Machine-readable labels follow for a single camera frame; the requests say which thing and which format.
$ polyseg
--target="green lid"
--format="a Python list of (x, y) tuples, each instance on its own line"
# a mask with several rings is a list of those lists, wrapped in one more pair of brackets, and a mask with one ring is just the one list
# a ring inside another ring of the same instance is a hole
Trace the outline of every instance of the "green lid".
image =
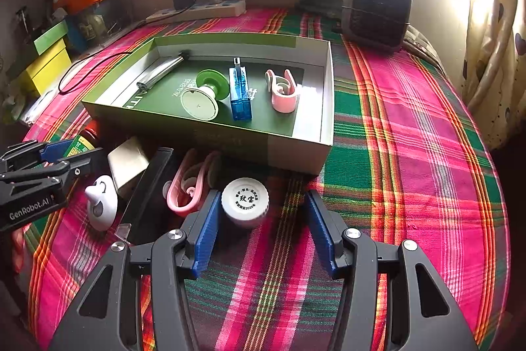
[(230, 83), (221, 72), (214, 69), (205, 69), (197, 74), (196, 85), (207, 86), (214, 90), (216, 100), (226, 99), (230, 94)]

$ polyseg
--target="blue lighter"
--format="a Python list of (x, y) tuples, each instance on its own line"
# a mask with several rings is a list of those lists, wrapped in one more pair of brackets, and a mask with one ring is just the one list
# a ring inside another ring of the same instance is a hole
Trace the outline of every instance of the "blue lighter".
[(230, 106), (235, 121), (251, 121), (251, 97), (248, 91), (247, 73), (239, 57), (234, 58), (235, 67), (229, 69)]

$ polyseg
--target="striped cloth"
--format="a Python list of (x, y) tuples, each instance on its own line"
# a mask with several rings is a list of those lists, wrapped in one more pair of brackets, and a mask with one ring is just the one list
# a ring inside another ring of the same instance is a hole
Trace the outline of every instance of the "striped cloth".
[[(201, 350), (323, 350), (341, 282), (322, 270), (301, 210), (317, 189), (326, 205), (377, 241), (417, 241), (450, 288), (480, 349), (495, 336), (506, 301), (510, 250), (498, 178), (473, 120), (441, 72), (405, 51), (386, 56), (331, 31), (333, 21), (288, 10), (250, 10), (237, 18), (143, 27), (87, 64), (137, 48), (153, 36), (264, 32), (332, 42), (335, 139), (322, 173), (262, 168), (269, 189), (265, 222), (247, 232), (220, 228), (209, 269), (187, 282)], [(119, 60), (56, 97), (27, 139), (77, 134), (88, 120), (81, 99)], [(90, 270), (114, 240), (88, 226), (81, 184), (69, 207), (33, 223), (30, 327), (43, 349)], [(149, 277), (141, 291), (144, 347), (155, 347)], [(380, 277), (373, 349), (385, 334), (386, 279)]]

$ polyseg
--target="curtain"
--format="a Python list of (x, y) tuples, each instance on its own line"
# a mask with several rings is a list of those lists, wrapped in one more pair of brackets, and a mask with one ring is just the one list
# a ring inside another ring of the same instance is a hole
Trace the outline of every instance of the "curtain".
[(526, 117), (526, 0), (470, 0), (462, 99), (489, 149)]

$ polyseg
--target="pink plastic clip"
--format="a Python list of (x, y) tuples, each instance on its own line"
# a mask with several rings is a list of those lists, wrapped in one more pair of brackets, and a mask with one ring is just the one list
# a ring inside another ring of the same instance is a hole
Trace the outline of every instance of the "pink plastic clip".
[(213, 151), (203, 162), (197, 162), (197, 151), (186, 152), (166, 194), (166, 202), (175, 214), (186, 217), (201, 208), (208, 191), (214, 186), (220, 152)]
[(271, 69), (265, 72), (267, 89), (270, 92), (272, 107), (281, 113), (291, 113), (296, 109), (299, 92), (290, 70), (285, 70), (285, 77), (276, 76)]

